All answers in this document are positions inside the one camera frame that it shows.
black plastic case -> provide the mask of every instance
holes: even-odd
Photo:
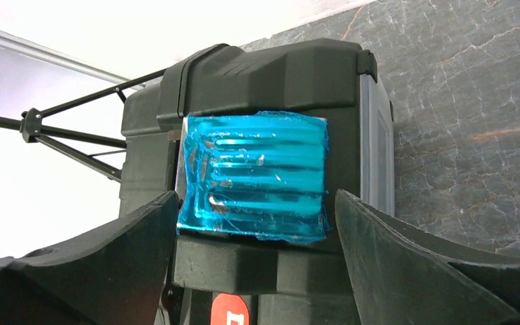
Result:
[[[333,194],[360,194],[363,74],[378,82],[373,54],[330,39],[250,53],[216,45],[170,67],[125,103],[121,215],[174,189],[184,116],[288,110],[328,121],[325,206],[335,228]],[[222,292],[244,297],[250,325],[360,323],[336,230],[310,246],[182,233],[174,261],[173,283],[185,288],[181,324],[209,325]]]

blue plastic film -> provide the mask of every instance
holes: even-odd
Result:
[[[187,119],[179,229],[325,239],[325,120],[290,112]]]

black clip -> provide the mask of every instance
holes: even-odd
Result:
[[[35,143],[36,137],[41,136],[41,127],[43,126],[43,115],[40,110],[31,108],[28,112],[21,114],[21,130],[23,140],[26,143]]]
[[[357,73],[367,74],[378,83],[378,62],[369,49],[357,54]]]

gray marble wall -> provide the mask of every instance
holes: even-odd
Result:
[[[376,54],[395,107],[397,217],[520,257],[520,0],[377,1],[244,48],[320,37]]]

tripod bracket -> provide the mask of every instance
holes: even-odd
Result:
[[[23,119],[21,120],[20,132],[23,135],[23,140],[28,144],[37,142],[35,138],[41,136],[41,128],[43,127],[41,111],[31,108],[28,112],[23,112],[21,116]]]

